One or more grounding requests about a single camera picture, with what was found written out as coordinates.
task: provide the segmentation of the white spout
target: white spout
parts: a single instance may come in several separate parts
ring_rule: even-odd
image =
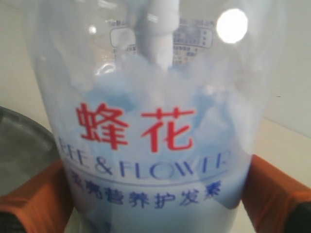
[[[128,3],[128,22],[135,31],[138,53],[167,69],[173,64],[173,33],[179,26],[179,0]]]

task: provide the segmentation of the transparent plastic bag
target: transparent plastic bag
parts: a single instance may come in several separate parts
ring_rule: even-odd
[[[87,231],[228,232],[284,37],[282,1],[30,0],[26,12]]]

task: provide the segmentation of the product label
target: product label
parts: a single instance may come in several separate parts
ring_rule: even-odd
[[[111,46],[116,53],[120,45],[120,38],[126,38],[127,53],[136,54],[136,39],[132,29],[125,27],[126,22],[116,20],[110,23]],[[212,47],[215,24],[210,20],[180,19],[180,26],[173,34],[175,64],[185,64],[191,61],[199,52]]]

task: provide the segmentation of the red chinese text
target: red chinese text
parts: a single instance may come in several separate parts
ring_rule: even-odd
[[[88,109],[86,103],[81,103],[81,108],[77,108],[76,111],[79,124],[86,130],[85,134],[81,134],[82,138],[109,143],[113,150],[117,150],[118,145],[128,145],[122,132],[129,125],[118,119],[123,115],[123,110],[109,108],[106,103],[102,103],[93,112]]]
[[[195,111],[193,110],[181,112],[178,107],[174,108],[172,112],[163,112],[162,109],[158,108],[155,113],[142,113],[141,114],[142,117],[155,117],[158,120],[158,122],[154,124],[152,127],[150,127],[147,131],[145,131],[141,135],[141,137],[150,135],[151,151],[158,152],[158,142],[159,142],[158,130],[165,125],[162,119],[164,117],[172,117],[173,120],[167,122],[167,136],[164,139],[164,141],[167,142],[167,147],[170,150],[187,150],[191,148],[193,145],[192,138],[189,138],[186,144],[179,146],[175,144],[175,139],[181,134],[186,133],[190,129],[190,125],[185,125],[180,129],[176,129],[175,120],[177,120],[181,116],[192,115],[194,113]]]

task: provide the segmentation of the white countertop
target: white countertop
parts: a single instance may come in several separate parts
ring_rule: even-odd
[[[0,2],[0,106],[20,112],[50,129],[27,56],[20,19],[20,11]],[[310,138],[268,120],[262,121],[256,154],[307,186],[311,186],[310,151]],[[254,232],[243,208],[239,209],[232,232]]]

